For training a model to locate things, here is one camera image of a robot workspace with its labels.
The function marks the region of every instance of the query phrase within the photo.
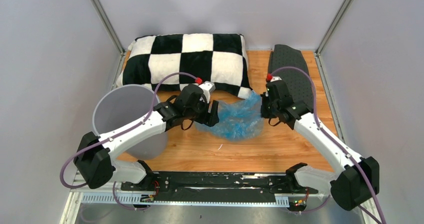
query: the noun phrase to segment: blue translucent plastic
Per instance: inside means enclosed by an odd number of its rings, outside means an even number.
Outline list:
[[[233,104],[219,101],[219,123],[213,127],[195,122],[195,127],[203,132],[211,132],[215,136],[230,141],[240,141],[257,137],[264,129],[261,118],[261,96],[254,91],[244,100]]]

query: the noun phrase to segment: gray bucket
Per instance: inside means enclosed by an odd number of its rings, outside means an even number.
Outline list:
[[[96,135],[116,130],[141,118],[149,111],[154,92],[143,85],[124,85],[106,94],[97,104],[92,116]],[[155,96],[154,104],[159,103]],[[126,152],[139,160],[149,160],[159,156],[167,147],[166,132],[151,136],[129,148]]]

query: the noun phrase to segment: metal floor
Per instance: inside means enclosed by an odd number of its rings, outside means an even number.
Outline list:
[[[308,199],[309,208],[319,206],[318,197]],[[332,199],[322,209],[297,216],[278,207],[223,207],[223,206],[151,206],[145,211],[130,211],[116,204],[83,204],[76,224],[362,224],[363,216],[356,210],[345,211]],[[105,218],[92,222],[111,209]],[[84,222],[80,215],[90,221]]]

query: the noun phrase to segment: checkered pillow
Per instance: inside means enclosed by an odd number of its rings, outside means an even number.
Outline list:
[[[245,39],[239,34],[149,35],[135,39],[117,85],[140,84],[155,89],[165,76],[186,72],[215,83],[217,90],[246,99],[251,94]],[[180,91],[194,83],[175,75],[159,90]]]

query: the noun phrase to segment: wooden tabletop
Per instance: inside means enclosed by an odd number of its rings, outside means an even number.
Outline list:
[[[265,91],[270,54],[271,51],[265,50],[247,52],[250,85],[258,94]],[[302,54],[316,86],[318,116],[331,131],[336,133],[314,53],[302,51]],[[174,94],[178,92],[160,92],[158,96],[165,101]],[[214,91],[211,98],[227,103],[240,100],[223,91]],[[218,138],[209,132],[198,131],[194,125],[186,131],[173,128],[167,133],[169,141],[164,152],[152,160],[146,160],[153,171],[284,172],[300,162],[314,168],[332,171],[328,162],[304,137],[284,124],[269,126],[268,120],[265,119],[260,136],[237,142]],[[127,153],[118,159],[136,161]]]

